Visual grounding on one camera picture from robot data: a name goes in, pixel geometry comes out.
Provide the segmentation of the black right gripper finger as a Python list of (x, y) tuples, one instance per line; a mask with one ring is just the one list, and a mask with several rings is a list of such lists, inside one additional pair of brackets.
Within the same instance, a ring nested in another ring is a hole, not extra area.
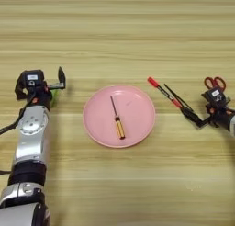
[(206, 126), (211, 121), (211, 117), (201, 119), (191, 108), (181, 107), (180, 110), (183, 115), (190, 121), (194, 122), (198, 126), (198, 128)]

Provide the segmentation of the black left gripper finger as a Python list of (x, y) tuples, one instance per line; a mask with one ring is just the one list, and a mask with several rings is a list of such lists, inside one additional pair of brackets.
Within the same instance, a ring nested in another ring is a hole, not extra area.
[(64, 89), (66, 87), (66, 77), (61, 67), (59, 67), (58, 70), (58, 78), (59, 78), (60, 89)]
[(24, 90), (27, 88), (27, 81), (25, 78), (18, 78), (16, 87), (15, 87), (15, 94), (17, 96), (17, 100), (23, 100), (27, 98), (27, 94)]

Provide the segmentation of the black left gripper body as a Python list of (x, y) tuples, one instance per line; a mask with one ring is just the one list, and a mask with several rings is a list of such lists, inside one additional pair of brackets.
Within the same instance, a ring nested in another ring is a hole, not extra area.
[(56, 103), (60, 89), (60, 84), (43, 85), (36, 89), (36, 94), (32, 95), (29, 106), (43, 106), (50, 110)]

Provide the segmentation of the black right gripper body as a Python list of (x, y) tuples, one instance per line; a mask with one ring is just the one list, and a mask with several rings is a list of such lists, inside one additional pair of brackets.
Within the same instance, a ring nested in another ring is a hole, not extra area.
[(228, 102), (218, 105), (209, 103), (206, 105), (206, 109), (209, 115), (206, 123), (225, 130), (230, 129), (231, 122), (235, 118), (235, 110), (228, 107)]

